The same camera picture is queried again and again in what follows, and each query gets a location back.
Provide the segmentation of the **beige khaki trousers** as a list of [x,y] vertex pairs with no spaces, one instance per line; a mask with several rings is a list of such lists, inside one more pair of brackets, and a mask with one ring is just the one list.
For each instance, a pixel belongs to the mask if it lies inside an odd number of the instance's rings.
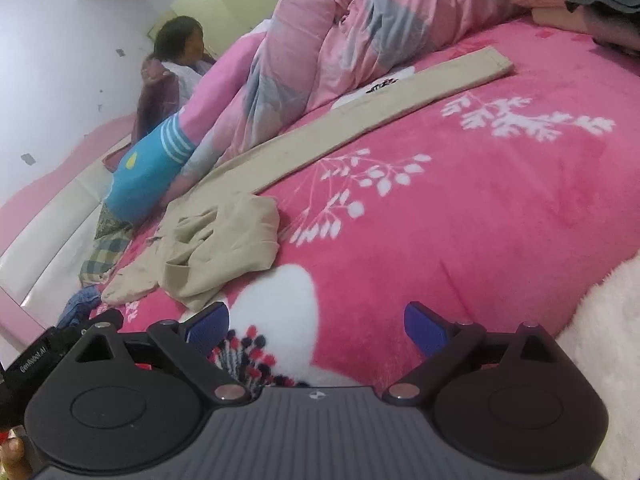
[[212,170],[174,200],[156,239],[104,288],[119,306],[160,288],[199,311],[225,284],[271,268],[279,250],[277,204],[262,194],[324,156],[428,104],[509,75],[493,47],[434,65],[277,136]]

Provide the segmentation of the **folded blue denim garment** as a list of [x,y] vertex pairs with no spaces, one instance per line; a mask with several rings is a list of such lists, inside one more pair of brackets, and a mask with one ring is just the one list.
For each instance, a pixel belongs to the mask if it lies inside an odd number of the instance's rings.
[[78,290],[67,301],[56,327],[67,328],[85,323],[90,318],[91,312],[99,307],[100,303],[101,291],[98,286],[92,285]]

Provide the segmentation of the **green plaid pillow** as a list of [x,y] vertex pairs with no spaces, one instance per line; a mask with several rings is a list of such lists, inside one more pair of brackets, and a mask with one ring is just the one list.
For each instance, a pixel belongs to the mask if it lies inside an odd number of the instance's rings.
[[89,257],[80,268],[82,286],[99,285],[111,275],[114,267],[134,238],[134,226],[118,220],[105,204],[100,209]]

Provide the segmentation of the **pink white padded headboard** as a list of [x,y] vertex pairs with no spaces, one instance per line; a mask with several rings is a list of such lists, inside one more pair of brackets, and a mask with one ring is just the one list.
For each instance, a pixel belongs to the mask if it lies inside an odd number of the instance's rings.
[[1,207],[1,333],[17,346],[54,325],[80,289],[112,182],[103,159],[127,145],[133,126],[129,115],[97,128],[61,166]]

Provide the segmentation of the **pink floral fleece bedsheet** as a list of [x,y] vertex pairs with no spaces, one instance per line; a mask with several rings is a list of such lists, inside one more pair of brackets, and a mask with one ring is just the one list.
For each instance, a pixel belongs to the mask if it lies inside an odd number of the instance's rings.
[[493,46],[511,76],[392,122],[273,186],[270,270],[219,294],[214,361],[252,387],[385,388],[420,361],[402,315],[552,334],[639,249],[639,61],[527,18]]

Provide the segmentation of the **white fluffy blanket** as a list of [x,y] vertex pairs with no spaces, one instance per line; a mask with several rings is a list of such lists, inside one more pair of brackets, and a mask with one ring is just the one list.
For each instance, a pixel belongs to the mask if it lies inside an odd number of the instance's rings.
[[620,264],[582,298],[558,343],[608,409],[593,467],[607,479],[639,477],[639,258]]

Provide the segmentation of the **blue pink striped pillow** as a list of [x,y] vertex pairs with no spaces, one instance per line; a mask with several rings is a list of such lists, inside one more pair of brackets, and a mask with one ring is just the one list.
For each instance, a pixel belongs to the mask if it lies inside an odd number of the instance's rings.
[[196,85],[189,101],[129,149],[114,172],[104,208],[118,222],[144,220],[247,81],[266,36],[252,32],[236,40]]

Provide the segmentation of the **child in maroon jacket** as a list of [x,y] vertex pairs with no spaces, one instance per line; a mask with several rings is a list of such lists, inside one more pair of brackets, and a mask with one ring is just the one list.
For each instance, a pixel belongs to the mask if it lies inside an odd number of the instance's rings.
[[177,16],[163,24],[153,52],[141,66],[142,89],[131,143],[139,142],[186,104],[215,63],[205,50],[204,30],[195,18]]

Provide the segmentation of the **pink grey floral duvet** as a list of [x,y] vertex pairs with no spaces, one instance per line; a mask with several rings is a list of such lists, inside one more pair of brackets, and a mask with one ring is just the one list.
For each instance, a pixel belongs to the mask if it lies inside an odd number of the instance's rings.
[[160,201],[316,108],[514,12],[508,0],[279,0],[270,22],[236,40],[178,113],[195,148]]

